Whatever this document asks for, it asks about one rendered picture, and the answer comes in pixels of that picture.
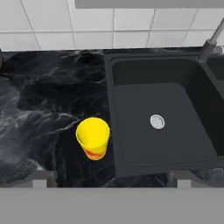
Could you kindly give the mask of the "grey sink tap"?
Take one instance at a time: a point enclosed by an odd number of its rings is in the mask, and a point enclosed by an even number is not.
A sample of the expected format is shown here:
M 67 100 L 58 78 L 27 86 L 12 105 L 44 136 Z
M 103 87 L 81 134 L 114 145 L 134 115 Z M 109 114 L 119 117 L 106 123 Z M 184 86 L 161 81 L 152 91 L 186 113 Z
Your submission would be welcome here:
M 204 63 L 211 55 L 221 55 L 223 52 L 222 46 L 217 46 L 217 39 L 224 30 L 224 18 L 220 21 L 220 24 L 214 31 L 212 37 L 208 39 L 202 46 L 199 55 L 197 56 L 197 61 Z

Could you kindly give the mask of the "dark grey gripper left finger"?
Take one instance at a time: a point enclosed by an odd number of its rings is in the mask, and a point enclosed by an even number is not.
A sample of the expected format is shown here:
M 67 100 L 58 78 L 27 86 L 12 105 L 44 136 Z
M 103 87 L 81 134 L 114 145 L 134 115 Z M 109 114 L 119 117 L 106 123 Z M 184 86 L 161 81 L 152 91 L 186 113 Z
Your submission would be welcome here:
M 25 179 L 8 184 L 8 187 L 14 188 L 51 188 L 56 186 L 54 171 L 35 171 Z

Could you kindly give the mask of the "black kitchen sink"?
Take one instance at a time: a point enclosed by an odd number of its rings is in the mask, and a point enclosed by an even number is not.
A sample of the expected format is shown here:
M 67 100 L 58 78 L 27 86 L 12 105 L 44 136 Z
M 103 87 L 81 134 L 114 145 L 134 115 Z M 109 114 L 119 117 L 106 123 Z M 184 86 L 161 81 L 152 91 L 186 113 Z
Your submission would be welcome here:
M 199 52 L 104 52 L 117 176 L 224 166 L 224 80 Z

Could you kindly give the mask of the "yellow cup with orange base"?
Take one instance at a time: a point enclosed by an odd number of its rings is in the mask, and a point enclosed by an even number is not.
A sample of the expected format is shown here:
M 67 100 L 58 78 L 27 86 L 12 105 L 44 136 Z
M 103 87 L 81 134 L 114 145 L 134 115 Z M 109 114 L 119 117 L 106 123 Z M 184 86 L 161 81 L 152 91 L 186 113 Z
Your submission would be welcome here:
M 89 159 L 97 161 L 106 155 L 110 128 L 101 118 L 89 117 L 80 122 L 75 136 Z

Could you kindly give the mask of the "grey wall cupboard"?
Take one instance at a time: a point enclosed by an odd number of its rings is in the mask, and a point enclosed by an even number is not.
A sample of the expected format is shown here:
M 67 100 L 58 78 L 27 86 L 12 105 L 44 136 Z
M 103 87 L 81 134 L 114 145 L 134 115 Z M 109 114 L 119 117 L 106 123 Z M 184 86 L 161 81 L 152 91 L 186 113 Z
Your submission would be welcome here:
M 224 0 L 74 0 L 78 9 L 221 8 Z

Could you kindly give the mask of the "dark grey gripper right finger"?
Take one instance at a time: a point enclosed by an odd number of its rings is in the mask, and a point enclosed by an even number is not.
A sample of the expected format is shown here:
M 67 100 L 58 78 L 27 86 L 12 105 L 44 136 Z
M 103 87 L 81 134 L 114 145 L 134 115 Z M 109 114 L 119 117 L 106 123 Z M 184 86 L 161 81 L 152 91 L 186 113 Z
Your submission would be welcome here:
M 171 171 L 168 174 L 168 186 L 175 188 L 203 188 L 209 187 L 189 171 Z

